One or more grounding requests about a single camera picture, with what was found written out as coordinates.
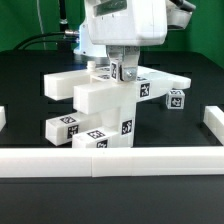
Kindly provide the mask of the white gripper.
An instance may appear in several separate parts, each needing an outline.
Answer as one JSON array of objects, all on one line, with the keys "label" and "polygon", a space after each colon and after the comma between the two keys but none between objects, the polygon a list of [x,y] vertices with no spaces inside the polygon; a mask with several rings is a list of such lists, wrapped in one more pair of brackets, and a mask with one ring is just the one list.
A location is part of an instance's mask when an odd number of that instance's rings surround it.
[{"label": "white gripper", "polygon": [[137,78],[140,48],[161,45],[167,35],[165,0],[84,0],[93,44],[107,46],[111,60],[122,65],[121,81]]}]

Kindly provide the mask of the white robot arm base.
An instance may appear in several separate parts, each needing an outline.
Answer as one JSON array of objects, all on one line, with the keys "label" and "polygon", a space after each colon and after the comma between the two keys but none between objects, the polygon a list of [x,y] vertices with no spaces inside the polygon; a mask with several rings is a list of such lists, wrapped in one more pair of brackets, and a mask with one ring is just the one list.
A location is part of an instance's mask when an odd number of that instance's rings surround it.
[{"label": "white robot arm base", "polygon": [[106,47],[93,45],[90,40],[87,18],[84,18],[79,26],[79,44],[74,49],[74,53],[88,57],[106,57]]}]

